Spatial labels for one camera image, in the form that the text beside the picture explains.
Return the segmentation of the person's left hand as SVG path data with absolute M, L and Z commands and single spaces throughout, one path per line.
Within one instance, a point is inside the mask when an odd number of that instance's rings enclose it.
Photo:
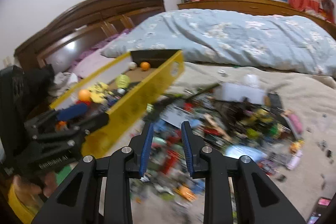
M 33 204 L 37 201 L 40 194 L 49 197 L 58 187 L 54 172 L 46 174 L 42 178 L 42 182 L 44 184 L 43 188 L 25 180 L 19 175 L 15 175 L 13 178 L 14 192 L 22 203 L 26 205 Z

